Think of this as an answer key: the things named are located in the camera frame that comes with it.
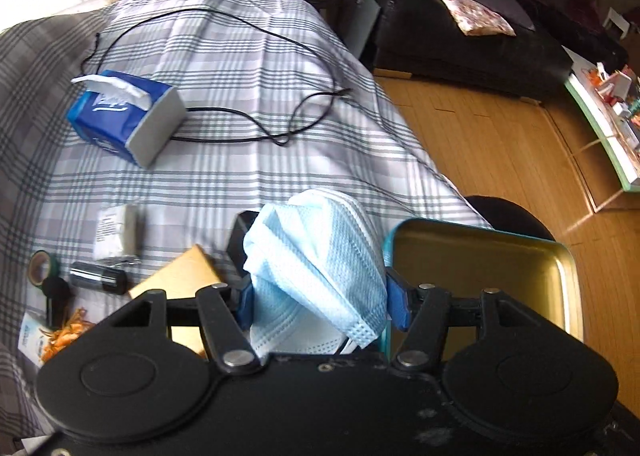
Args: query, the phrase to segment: silver bolt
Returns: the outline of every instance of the silver bolt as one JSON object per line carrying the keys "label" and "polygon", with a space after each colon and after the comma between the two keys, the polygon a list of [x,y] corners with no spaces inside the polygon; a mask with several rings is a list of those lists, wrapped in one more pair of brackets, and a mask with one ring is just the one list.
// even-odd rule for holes
{"label": "silver bolt", "polygon": [[398,362],[405,368],[415,368],[429,362],[429,356],[418,350],[403,351],[398,355]]}
{"label": "silver bolt", "polygon": [[247,350],[231,350],[226,352],[222,360],[231,368],[239,368],[251,364],[255,359],[255,355]]}

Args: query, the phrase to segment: plaid tablecloth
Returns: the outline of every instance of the plaid tablecloth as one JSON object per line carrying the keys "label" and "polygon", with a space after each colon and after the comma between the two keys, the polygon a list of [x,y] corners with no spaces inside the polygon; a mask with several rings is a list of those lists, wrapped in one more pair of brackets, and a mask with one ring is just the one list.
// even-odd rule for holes
{"label": "plaid tablecloth", "polygon": [[[148,171],[82,142],[65,120],[82,88],[69,83],[100,32],[94,72],[105,48],[133,24],[181,7],[213,7],[286,35],[331,65],[351,100],[286,147],[270,142],[212,145],[170,141]],[[105,68],[179,88],[187,107],[247,112],[284,131],[303,96],[331,88],[310,53],[226,16],[181,13],[128,33]],[[309,101],[296,127],[312,122],[326,100]],[[217,112],[190,114],[178,131],[202,138],[259,133],[247,120]],[[234,217],[284,202],[312,187],[357,198],[382,241],[400,220],[422,216],[485,226],[440,175],[371,74],[301,0],[124,0],[104,10],[27,22],[0,36],[0,432],[28,436],[46,428],[34,407],[33,365],[17,350],[26,309],[44,297],[26,279],[30,255],[54,253],[63,276],[90,261],[98,209],[136,203],[143,219],[138,281],[199,243],[216,259]],[[125,299],[95,292],[89,319]]]}

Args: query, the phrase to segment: white and blue packet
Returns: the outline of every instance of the white and blue packet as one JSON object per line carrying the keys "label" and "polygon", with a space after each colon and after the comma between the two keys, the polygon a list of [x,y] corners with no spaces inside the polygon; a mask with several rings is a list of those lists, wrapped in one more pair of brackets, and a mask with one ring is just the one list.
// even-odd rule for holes
{"label": "white and blue packet", "polygon": [[76,77],[86,91],[66,118],[78,136],[140,167],[148,167],[186,117],[168,84],[105,70]]}

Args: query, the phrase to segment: roll of tape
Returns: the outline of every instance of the roll of tape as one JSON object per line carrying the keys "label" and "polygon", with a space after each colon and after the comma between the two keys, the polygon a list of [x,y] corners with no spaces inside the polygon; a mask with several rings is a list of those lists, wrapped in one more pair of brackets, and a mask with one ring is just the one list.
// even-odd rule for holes
{"label": "roll of tape", "polygon": [[39,287],[47,277],[57,275],[58,262],[56,258],[47,251],[35,251],[27,268],[29,282],[33,286]]}

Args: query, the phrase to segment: light blue surgical mask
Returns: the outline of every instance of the light blue surgical mask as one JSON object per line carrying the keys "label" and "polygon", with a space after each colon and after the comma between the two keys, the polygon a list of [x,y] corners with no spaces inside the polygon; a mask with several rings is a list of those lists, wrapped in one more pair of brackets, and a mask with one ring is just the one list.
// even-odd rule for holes
{"label": "light blue surgical mask", "polygon": [[334,354],[375,340],[386,319],[382,250],[352,197],[310,189],[265,205],[244,237],[254,284],[251,344],[268,352]]}

